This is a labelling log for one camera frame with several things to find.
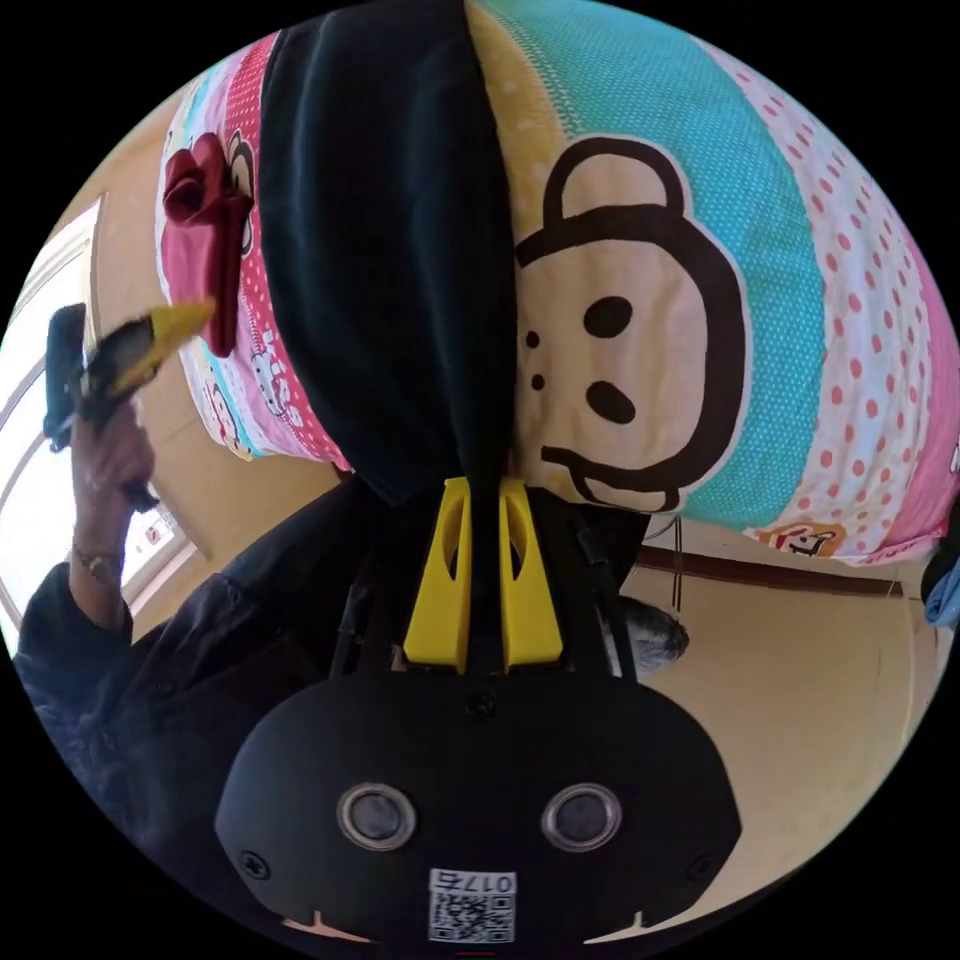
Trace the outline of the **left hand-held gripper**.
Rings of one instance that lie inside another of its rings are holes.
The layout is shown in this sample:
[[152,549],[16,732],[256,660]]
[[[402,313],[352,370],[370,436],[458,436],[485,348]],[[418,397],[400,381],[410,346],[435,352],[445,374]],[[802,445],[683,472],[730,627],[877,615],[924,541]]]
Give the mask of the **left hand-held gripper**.
[[103,338],[68,380],[73,417],[104,423],[122,401],[148,384],[184,345],[200,336],[216,313],[204,299],[158,306],[122,323]]

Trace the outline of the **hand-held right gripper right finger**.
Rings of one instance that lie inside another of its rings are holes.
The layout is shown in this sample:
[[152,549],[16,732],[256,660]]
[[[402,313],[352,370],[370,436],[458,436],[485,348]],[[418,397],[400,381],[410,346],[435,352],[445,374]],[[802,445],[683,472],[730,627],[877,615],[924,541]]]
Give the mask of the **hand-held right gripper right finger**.
[[504,479],[498,500],[503,660],[507,669],[554,665],[563,640],[527,490]]

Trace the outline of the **person's left hand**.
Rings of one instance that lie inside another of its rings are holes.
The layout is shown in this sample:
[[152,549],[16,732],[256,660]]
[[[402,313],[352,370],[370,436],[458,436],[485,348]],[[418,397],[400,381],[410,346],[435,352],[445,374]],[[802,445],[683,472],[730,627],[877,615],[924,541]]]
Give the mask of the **person's left hand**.
[[101,427],[76,419],[71,451],[74,545],[85,553],[120,555],[135,512],[127,489],[150,481],[155,466],[138,403],[124,401]]

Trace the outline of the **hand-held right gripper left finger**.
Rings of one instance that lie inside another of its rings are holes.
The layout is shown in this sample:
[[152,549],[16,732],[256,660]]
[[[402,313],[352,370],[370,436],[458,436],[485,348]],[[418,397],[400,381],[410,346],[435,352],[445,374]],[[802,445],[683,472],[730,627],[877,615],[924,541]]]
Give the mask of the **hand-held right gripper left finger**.
[[465,478],[445,482],[403,643],[415,667],[463,672],[472,585],[471,495]]

